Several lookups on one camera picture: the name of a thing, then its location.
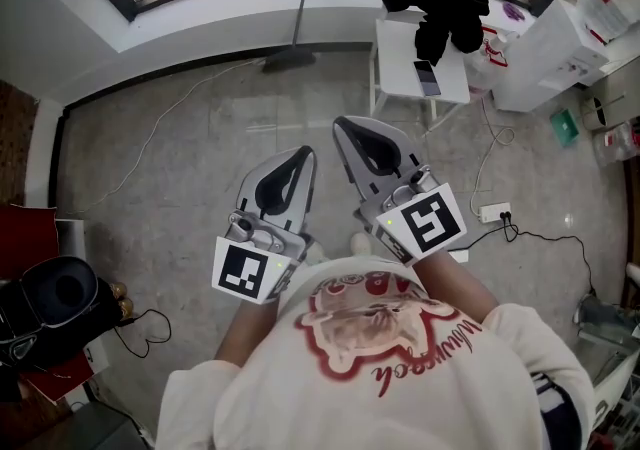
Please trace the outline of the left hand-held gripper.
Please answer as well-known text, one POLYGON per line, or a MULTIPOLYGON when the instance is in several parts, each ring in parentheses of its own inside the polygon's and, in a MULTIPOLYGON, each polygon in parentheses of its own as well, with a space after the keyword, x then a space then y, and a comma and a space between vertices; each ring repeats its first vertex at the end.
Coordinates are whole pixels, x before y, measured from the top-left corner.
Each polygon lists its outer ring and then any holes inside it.
POLYGON ((246 175, 239 210, 230 214, 226 234, 216 239, 214 289, 259 305, 286 291, 314 242, 302 231, 316 171, 316 155, 303 145, 271 156, 246 175))

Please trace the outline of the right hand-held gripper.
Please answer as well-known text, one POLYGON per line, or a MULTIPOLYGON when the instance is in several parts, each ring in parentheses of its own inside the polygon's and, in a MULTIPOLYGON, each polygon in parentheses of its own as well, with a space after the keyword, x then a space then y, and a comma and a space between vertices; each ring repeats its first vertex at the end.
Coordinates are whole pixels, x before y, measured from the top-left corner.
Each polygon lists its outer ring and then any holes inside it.
POLYGON ((420 165, 405 132, 360 116, 337 117, 332 132, 362 201, 354 216, 401 264, 411 267, 467 233, 450 185, 420 165))

